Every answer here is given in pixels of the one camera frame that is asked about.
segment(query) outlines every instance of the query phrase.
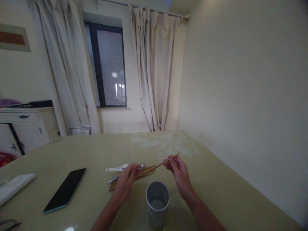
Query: person's left hand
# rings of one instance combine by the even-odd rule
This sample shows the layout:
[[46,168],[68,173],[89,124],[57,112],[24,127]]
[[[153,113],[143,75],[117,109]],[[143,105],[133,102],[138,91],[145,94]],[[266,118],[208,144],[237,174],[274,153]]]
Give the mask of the person's left hand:
[[132,191],[135,176],[139,172],[139,168],[140,165],[130,164],[120,173],[115,191],[112,195],[118,203],[123,204],[128,199]]

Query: cabinet drawer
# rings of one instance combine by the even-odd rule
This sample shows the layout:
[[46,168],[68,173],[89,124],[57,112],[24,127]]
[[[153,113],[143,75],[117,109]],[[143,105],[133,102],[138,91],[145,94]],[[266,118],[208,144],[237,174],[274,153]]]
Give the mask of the cabinet drawer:
[[38,113],[0,113],[0,123],[38,121]]

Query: wall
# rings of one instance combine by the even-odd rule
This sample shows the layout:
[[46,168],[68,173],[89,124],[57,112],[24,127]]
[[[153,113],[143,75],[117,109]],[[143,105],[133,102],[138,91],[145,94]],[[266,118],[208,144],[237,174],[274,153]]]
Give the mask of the wall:
[[[167,11],[167,6],[163,7],[162,1],[142,1],[142,3],[151,9]],[[83,8],[83,15],[88,21],[116,25],[119,24],[117,19],[122,20],[127,107],[129,109],[100,109],[99,116],[103,132],[106,134],[150,131],[142,110],[138,75],[134,62],[130,16],[127,7],[103,1],[98,1],[98,7],[96,7],[92,1],[84,1]],[[175,41],[177,44],[175,48],[175,74],[172,80],[174,88],[172,89],[172,106],[168,117],[168,130],[176,129],[186,33],[185,23],[180,25],[177,33],[178,36]]]
[[308,228],[308,7],[201,0],[185,39],[179,129]]
[[1,0],[0,23],[24,27],[31,49],[31,52],[0,49],[2,96],[21,102],[50,99],[27,1]]

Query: white cabinet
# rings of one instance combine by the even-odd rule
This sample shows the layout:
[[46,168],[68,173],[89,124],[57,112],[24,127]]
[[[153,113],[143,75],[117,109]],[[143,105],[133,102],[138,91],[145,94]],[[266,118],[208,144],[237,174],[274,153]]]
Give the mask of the white cabinet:
[[8,124],[0,124],[0,152],[21,156],[18,144]]
[[[58,125],[53,107],[0,109],[2,152],[27,154],[56,138],[55,130],[58,130]],[[13,143],[17,151],[11,149]]]
[[45,144],[43,133],[40,132],[42,129],[38,123],[17,122],[13,123],[13,127],[25,153],[31,152]]

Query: smartphone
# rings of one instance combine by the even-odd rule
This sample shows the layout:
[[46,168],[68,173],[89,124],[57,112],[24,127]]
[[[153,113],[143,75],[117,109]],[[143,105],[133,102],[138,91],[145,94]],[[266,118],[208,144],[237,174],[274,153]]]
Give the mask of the smartphone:
[[65,207],[71,200],[86,168],[71,171],[62,185],[52,197],[43,213],[48,213]]

